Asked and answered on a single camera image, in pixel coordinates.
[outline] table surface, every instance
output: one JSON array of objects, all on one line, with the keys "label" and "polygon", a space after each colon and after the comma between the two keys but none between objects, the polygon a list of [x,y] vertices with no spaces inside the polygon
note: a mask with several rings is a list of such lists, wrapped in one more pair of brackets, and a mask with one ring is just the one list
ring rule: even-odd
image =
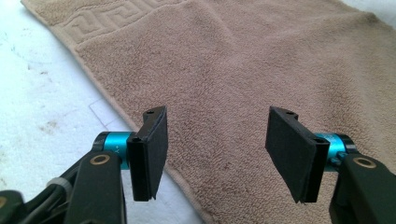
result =
[{"label": "table surface", "polygon": [[[396,28],[396,1],[344,2]],[[131,130],[19,1],[1,1],[0,12],[0,190],[19,190],[29,201],[88,152],[97,134]],[[133,201],[129,171],[121,174],[129,222],[203,222],[168,174],[148,203]]]}]

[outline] stain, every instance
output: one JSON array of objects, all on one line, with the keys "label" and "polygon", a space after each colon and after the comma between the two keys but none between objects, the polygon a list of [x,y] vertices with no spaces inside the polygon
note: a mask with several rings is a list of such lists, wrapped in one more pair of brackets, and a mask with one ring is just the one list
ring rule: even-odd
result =
[{"label": "stain", "polygon": [[8,34],[7,34],[7,32],[3,32],[2,39],[8,41]]},{"label": "stain", "polygon": [[0,178],[0,183],[1,183],[0,185],[3,185],[3,187],[7,186],[7,182],[3,178]]},{"label": "stain", "polygon": [[21,32],[21,36],[32,36],[32,31],[29,28],[23,28]]},{"label": "stain", "polygon": [[48,121],[44,126],[39,126],[38,129],[47,134],[54,134],[55,130],[58,128],[58,123],[56,120]]},{"label": "stain", "polygon": [[6,161],[7,161],[6,154],[4,152],[0,152],[0,163],[5,163]]},{"label": "stain", "polygon": [[76,111],[78,111],[78,110],[77,110],[77,109],[70,110],[69,112],[65,113],[65,114],[63,115],[63,117],[66,117],[66,116],[68,116],[69,114],[74,113],[74,112],[76,112]]}]

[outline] brass screw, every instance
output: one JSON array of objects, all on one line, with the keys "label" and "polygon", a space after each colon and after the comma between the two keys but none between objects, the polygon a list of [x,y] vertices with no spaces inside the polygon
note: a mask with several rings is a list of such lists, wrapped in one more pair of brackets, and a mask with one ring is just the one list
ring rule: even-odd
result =
[{"label": "brass screw", "polygon": [[356,162],[359,166],[362,166],[365,168],[374,169],[376,167],[376,164],[373,161],[370,161],[363,157],[353,158],[353,161]]},{"label": "brass screw", "polygon": [[6,197],[0,197],[0,208],[4,207],[6,205],[7,198]]},{"label": "brass screw", "polygon": [[110,157],[108,155],[98,155],[93,157],[90,160],[90,163],[92,165],[102,165],[105,164],[106,162],[108,162],[110,160]]}]

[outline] greek key pattern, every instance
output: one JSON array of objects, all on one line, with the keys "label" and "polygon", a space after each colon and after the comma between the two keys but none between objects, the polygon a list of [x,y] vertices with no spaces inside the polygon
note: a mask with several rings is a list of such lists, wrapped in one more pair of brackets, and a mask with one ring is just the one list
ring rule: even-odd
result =
[{"label": "greek key pattern", "polygon": [[80,44],[93,37],[109,34],[144,17],[150,11],[183,0],[125,0],[96,7],[84,7],[61,26],[69,42]]}]

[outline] wire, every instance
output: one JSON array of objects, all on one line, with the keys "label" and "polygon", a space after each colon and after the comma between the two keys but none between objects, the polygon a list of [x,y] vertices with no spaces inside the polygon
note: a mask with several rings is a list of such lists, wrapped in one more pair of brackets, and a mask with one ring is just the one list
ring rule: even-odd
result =
[{"label": "wire", "polygon": [[61,175],[61,177],[67,179],[69,182],[72,182],[72,180],[74,180],[74,178],[76,178],[78,168],[79,168],[79,166],[74,167],[72,170],[69,170],[69,171],[67,171],[67,173]]},{"label": "wire", "polygon": [[23,221],[22,224],[38,223],[39,220],[50,211],[53,207],[59,204],[64,198],[64,190],[62,187],[55,186],[55,190],[51,195],[33,210]]},{"label": "wire", "polygon": [[31,201],[26,203],[26,210],[27,212],[32,212],[35,210],[40,204],[42,204],[55,190],[55,185],[49,185],[46,187],[41,193],[35,196]]}]

